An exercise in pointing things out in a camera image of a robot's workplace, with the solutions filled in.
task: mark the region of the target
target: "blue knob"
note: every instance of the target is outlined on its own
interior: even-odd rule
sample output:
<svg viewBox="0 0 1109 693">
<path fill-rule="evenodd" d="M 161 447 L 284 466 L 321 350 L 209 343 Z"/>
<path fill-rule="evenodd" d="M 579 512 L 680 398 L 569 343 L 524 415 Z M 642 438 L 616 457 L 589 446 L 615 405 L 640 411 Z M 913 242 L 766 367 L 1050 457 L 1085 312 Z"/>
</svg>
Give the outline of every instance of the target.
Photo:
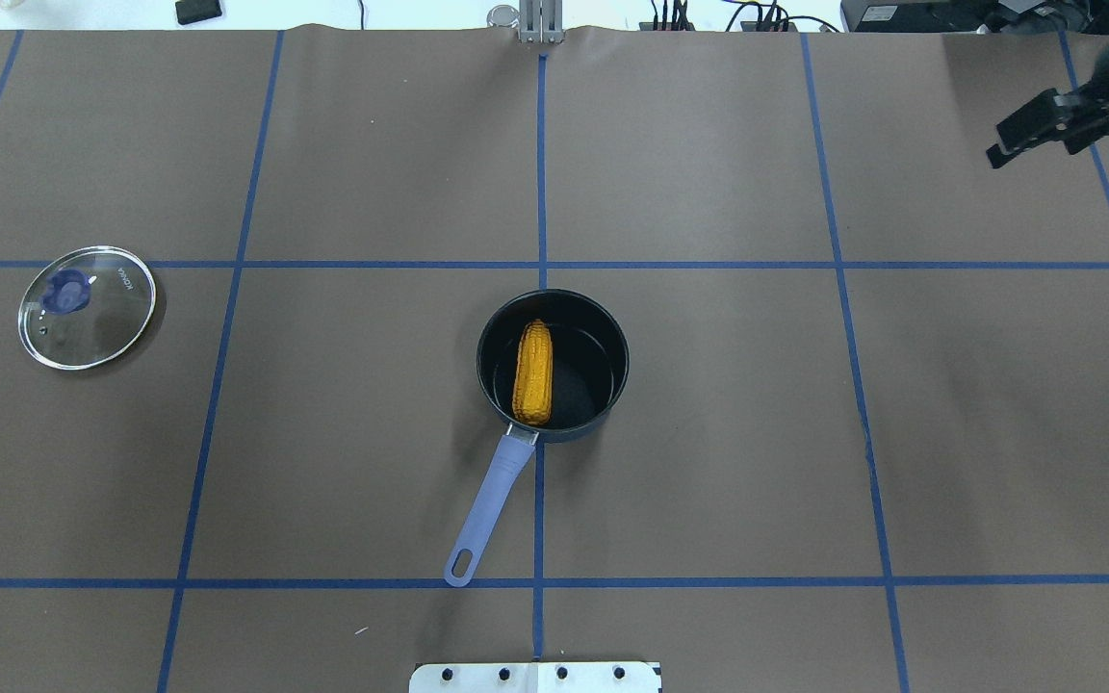
<svg viewBox="0 0 1109 693">
<path fill-rule="evenodd" d="M 68 267 L 49 277 L 49 286 L 40 298 L 40 306 L 53 315 L 65 316 L 88 306 L 91 296 L 89 276 Z"/>
</svg>

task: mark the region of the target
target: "metal bracket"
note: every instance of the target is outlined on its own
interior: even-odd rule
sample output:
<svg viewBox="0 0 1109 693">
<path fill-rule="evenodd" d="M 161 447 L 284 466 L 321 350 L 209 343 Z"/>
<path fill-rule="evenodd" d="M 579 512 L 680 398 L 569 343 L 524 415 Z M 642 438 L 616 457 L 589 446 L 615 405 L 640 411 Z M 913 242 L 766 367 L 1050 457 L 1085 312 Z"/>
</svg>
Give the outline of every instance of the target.
<svg viewBox="0 0 1109 693">
<path fill-rule="evenodd" d="M 520 0 L 520 43 L 563 42 L 563 0 Z"/>
<path fill-rule="evenodd" d="M 409 693 L 661 693 L 657 662 L 523 662 L 423 665 Z"/>
</svg>

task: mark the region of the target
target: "yellow corn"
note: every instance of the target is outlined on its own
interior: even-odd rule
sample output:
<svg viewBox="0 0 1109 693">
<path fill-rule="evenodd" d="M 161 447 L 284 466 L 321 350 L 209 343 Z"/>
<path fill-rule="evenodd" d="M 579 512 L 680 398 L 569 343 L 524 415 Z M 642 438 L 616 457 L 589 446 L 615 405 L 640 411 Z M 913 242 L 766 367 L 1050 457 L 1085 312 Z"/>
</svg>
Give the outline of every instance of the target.
<svg viewBox="0 0 1109 693">
<path fill-rule="evenodd" d="M 551 420 L 554 376 L 554 343 L 542 320 L 525 325 L 516 350 L 516 386 L 511 389 L 511 414 L 529 426 Z"/>
</svg>

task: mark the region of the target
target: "blue handle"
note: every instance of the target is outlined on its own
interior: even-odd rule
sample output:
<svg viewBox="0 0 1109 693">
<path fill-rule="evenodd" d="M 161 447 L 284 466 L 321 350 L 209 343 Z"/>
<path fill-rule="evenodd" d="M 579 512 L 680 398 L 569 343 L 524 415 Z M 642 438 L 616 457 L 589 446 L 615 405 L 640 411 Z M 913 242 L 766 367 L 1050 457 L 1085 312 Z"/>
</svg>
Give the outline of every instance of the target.
<svg viewBox="0 0 1109 693">
<path fill-rule="evenodd" d="M 520 470 L 525 469 L 532 453 L 531 442 L 512 438 L 511 435 L 499 439 L 499 447 L 494 450 L 494 459 L 490 460 L 490 469 L 478 488 L 474 509 L 465 518 L 465 527 L 461 527 L 461 534 L 456 539 L 452 556 L 448 557 L 448 565 L 444 567 L 444 579 L 452 588 L 465 588 L 474 580 L 481 551 L 485 551 L 494 523 L 499 520 L 502 505 L 507 501 L 507 492 L 511 491 L 511 485 L 520 477 Z M 462 563 L 459 574 L 452 572 L 457 562 Z"/>
</svg>

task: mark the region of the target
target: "saucepan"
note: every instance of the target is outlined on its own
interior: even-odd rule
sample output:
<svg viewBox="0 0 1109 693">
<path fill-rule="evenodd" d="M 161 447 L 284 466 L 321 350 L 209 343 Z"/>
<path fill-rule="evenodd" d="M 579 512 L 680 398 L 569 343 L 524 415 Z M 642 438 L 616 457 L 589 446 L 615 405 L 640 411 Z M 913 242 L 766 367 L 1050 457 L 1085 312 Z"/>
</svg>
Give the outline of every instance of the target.
<svg viewBox="0 0 1109 693">
<path fill-rule="evenodd" d="M 536 319 L 550 328 L 553 349 L 551 416 L 542 426 L 525 425 L 511 411 L 516 351 L 525 327 Z M 573 291 L 543 288 L 517 295 L 485 324 L 478 342 L 478 383 L 507 422 L 507 431 L 444 567 L 444 579 L 451 587 L 466 587 L 474 579 L 507 493 L 529 463 L 538 439 L 567 442 L 601 426 L 624 390 L 628 364 L 628 340 L 617 320 L 594 299 Z"/>
</svg>

